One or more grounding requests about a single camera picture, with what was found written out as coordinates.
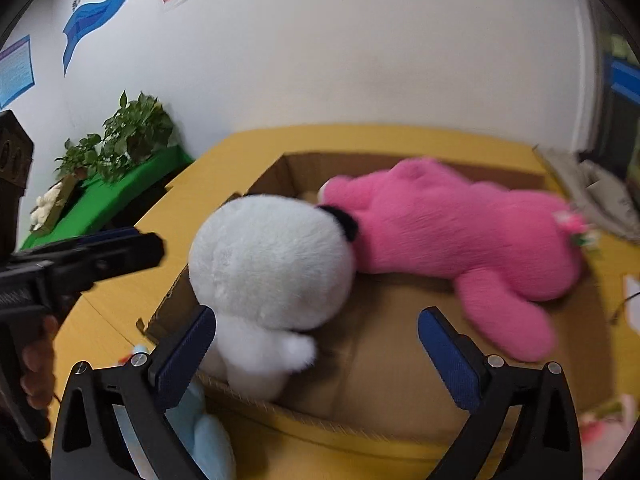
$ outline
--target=white stuffed animal on shelf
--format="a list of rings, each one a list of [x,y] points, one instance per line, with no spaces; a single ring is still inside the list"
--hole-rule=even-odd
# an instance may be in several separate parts
[[[31,212],[31,225],[34,231],[40,229],[44,222],[47,221],[49,213],[53,209],[58,196],[62,190],[62,182],[59,182],[52,186],[44,196],[39,196],[36,199],[36,209]]]
[[[336,208],[281,196],[238,198],[213,213],[189,255],[191,286],[217,321],[200,369],[275,400],[316,358],[313,338],[296,331],[327,322],[349,296],[357,230]]]

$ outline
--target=screw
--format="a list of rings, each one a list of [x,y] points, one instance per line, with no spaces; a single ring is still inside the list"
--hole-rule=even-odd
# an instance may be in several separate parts
[[[147,357],[145,353],[135,354],[131,358],[131,364],[134,366],[142,366],[144,363],[146,363],[146,359]]]
[[[550,362],[550,363],[547,365],[547,368],[549,368],[549,371],[550,371],[553,375],[559,375],[559,374],[561,374],[561,373],[562,373],[562,367],[561,367],[558,363],[556,363],[556,362],[554,362],[554,361]]]
[[[84,361],[80,361],[78,363],[78,366],[76,367],[75,374],[76,375],[81,375],[81,374],[83,374],[85,372],[86,372],[86,363]]]
[[[486,361],[492,368],[502,368],[504,366],[504,359],[499,355],[490,355]]]

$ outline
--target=potted plant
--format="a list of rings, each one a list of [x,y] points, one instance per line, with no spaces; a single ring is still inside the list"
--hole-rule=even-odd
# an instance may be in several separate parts
[[[105,182],[117,182],[134,166],[126,153],[121,155],[114,150],[113,144],[104,144],[98,159],[89,167],[89,176],[97,173]]]
[[[95,147],[101,140],[98,134],[91,134],[84,139],[80,139],[77,145],[72,143],[71,139],[67,139],[65,142],[65,155],[56,159],[60,161],[60,165],[56,170],[58,177],[62,178],[65,175],[72,174],[79,180],[86,179],[90,168],[98,159]]]
[[[107,156],[124,156],[137,165],[153,152],[166,148],[174,122],[164,111],[158,98],[140,92],[135,101],[120,96],[120,108],[113,117],[104,121],[104,145]]]

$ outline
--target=pink stuffed toy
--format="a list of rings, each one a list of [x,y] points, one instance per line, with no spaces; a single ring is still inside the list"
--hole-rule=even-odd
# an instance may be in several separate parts
[[[580,251],[567,204],[541,191],[470,182],[429,158],[359,178],[337,176],[319,201],[353,216],[360,272],[453,280],[466,316],[511,357],[543,359],[555,345],[546,312],[530,301],[562,296],[578,280]]]

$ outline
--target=human hand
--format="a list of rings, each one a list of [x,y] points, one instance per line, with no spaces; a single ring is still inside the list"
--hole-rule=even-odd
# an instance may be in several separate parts
[[[47,316],[42,322],[42,327],[43,337],[22,351],[22,360],[28,371],[20,380],[20,385],[27,394],[27,402],[36,410],[43,410],[49,405],[56,384],[53,375],[53,338],[58,332],[58,321],[53,316]]]

